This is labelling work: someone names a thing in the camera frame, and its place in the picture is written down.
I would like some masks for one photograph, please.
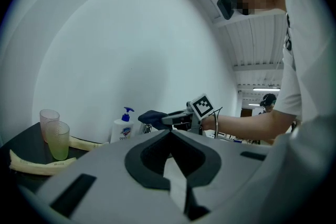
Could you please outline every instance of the hand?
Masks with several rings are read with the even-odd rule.
[[[203,131],[215,130],[215,117],[210,115],[209,117],[202,120],[201,126]]]

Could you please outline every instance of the black table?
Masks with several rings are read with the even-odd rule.
[[[42,138],[40,123],[36,123],[30,128],[24,130],[0,148],[1,157],[5,159],[8,166],[11,163],[9,150],[12,150],[21,159],[32,163],[48,164],[58,161],[53,158],[48,144],[44,142]],[[70,147],[68,158],[80,158],[86,152],[87,151]],[[8,170],[11,175],[13,175],[17,184],[27,187],[34,193],[50,177],[26,174],[10,169]]]

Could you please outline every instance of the cup of green liquid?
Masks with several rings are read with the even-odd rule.
[[[46,139],[52,156],[63,161],[68,157],[70,127],[62,121],[46,124]]]

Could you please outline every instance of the black cap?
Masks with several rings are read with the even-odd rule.
[[[277,98],[273,93],[267,93],[262,98],[262,101],[260,102],[260,106],[268,106],[271,105]]]

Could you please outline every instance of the man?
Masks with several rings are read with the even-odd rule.
[[[312,120],[335,113],[335,25],[323,0],[231,0],[242,14],[278,8],[287,12],[288,30],[283,53],[283,79],[274,109],[257,116],[235,118],[220,115],[222,133],[249,140],[268,140],[285,133],[299,118]],[[202,121],[214,130],[211,115]]]
[[[262,98],[262,101],[260,102],[260,106],[263,106],[265,111],[269,113],[273,110],[273,107],[276,101],[277,101],[277,98],[275,97],[274,94],[267,93]]]

